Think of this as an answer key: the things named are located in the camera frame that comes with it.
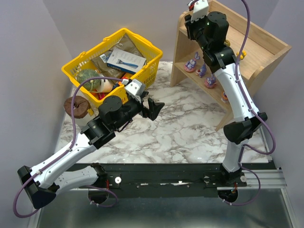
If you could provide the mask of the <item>olive brown toy figure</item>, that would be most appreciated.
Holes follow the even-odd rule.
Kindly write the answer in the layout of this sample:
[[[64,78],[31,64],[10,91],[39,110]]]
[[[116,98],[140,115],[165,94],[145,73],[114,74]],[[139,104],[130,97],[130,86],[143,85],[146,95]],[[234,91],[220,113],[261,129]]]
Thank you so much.
[[[230,42],[228,40],[225,40],[224,44],[228,47],[230,47]]]

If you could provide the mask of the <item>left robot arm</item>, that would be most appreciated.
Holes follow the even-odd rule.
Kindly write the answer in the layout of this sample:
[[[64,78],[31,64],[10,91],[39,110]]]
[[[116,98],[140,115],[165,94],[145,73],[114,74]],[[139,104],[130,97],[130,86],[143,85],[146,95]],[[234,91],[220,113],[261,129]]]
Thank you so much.
[[[142,100],[131,97],[124,104],[120,97],[109,96],[99,106],[99,115],[89,121],[71,143],[36,166],[19,168],[22,189],[33,207],[40,209],[62,192],[94,185],[98,180],[106,179],[106,171],[96,163],[77,171],[69,171],[69,168],[110,142],[115,133],[121,132],[136,115],[153,121],[164,107],[164,103],[156,103],[151,98],[148,99],[148,105],[145,107]]]

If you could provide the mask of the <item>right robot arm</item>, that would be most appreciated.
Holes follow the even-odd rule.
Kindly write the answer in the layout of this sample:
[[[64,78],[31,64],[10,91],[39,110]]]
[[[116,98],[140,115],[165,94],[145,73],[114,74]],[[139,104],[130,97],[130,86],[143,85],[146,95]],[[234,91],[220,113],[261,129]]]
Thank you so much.
[[[252,101],[238,69],[237,57],[225,44],[229,23],[225,14],[211,12],[193,21],[185,17],[187,36],[195,40],[203,51],[203,59],[224,89],[231,105],[234,121],[223,127],[228,140],[227,151],[221,165],[222,180],[232,182],[241,176],[240,159],[243,145],[267,120]]]

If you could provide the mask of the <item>bunny holding strawberry cake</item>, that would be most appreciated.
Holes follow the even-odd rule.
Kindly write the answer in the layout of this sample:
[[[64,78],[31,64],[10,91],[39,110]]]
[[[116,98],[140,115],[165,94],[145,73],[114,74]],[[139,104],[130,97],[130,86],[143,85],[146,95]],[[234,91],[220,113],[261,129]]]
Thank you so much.
[[[200,69],[196,71],[196,76],[203,78],[207,72],[206,64],[204,63]]]

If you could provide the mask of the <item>yellow blue minion toy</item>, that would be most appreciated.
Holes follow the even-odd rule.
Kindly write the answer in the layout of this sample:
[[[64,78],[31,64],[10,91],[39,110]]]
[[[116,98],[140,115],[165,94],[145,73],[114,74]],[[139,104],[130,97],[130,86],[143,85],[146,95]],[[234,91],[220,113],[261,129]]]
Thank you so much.
[[[237,52],[236,55],[240,60],[243,60],[246,57],[247,53],[246,51],[242,50],[241,52]]]

